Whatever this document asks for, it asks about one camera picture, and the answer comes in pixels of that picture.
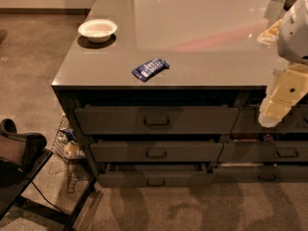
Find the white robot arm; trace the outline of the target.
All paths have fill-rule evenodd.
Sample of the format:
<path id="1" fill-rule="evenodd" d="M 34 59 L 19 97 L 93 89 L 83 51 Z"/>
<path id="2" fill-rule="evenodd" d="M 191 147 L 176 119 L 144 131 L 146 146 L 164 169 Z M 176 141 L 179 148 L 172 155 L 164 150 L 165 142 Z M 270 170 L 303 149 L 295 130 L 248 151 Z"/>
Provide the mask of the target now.
<path id="1" fill-rule="evenodd" d="M 278 56 L 289 64 L 275 69 L 269 78 L 266 97 L 259 108 L 258 121 L 271 128 L 308 93 L 308 0 L 286 0 L 286 13 L 259 37 L 276 43 Z"/>

